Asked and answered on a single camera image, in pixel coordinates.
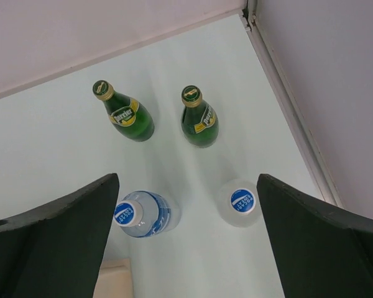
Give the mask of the Pocari Sweat bottle labelled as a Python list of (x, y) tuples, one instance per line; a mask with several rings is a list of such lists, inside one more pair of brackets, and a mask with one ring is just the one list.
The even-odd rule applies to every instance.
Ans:
[(149, 191), (134, 191), (118, 202), (113, 219), (123, 232), (147, 238), (174, 229), (181, 219), (178, 204)]

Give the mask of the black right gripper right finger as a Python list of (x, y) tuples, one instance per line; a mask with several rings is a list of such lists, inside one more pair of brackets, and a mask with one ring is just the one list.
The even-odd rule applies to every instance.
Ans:
[(285, 297), (373, 297), (373, 220), (260, 174), (257, 192)]

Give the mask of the Pocari Sweat bottle clear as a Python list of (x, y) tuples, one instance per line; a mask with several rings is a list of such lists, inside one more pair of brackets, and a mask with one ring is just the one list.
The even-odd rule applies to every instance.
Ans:
[(234, 227), (250, 227), (262, 215), (256, 185), (233, 179), (219, 190), (216, 206), (221, 218)]

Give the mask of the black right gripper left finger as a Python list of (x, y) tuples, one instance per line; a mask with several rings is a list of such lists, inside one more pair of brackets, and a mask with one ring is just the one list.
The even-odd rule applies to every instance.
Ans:
[(0, 297), (92, 297), (119, 178), (0, 220)]

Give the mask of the beige canvas tote bag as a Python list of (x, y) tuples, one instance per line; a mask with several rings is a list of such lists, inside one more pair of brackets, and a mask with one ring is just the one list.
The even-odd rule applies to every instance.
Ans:
[(93, 297), (134, 297), (129, 258), (102, 262)]

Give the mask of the green Perrier bottle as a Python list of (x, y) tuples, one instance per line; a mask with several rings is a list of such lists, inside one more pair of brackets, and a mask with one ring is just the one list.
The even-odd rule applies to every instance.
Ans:
[(181, 92), (184, 109), (181, 128), (185, 138), (194, 146), (211, 146), (219, 134), (219, 121), (215, 110), (203, 99), (199, 87), (185, 86)]
[(153, 118), (138, 100), (115, 91), (105, 80), (95, 82), (92, 90), (104, 104), (110, 122), (123, 136), (135, 142), (144, 142), (153, 135)]

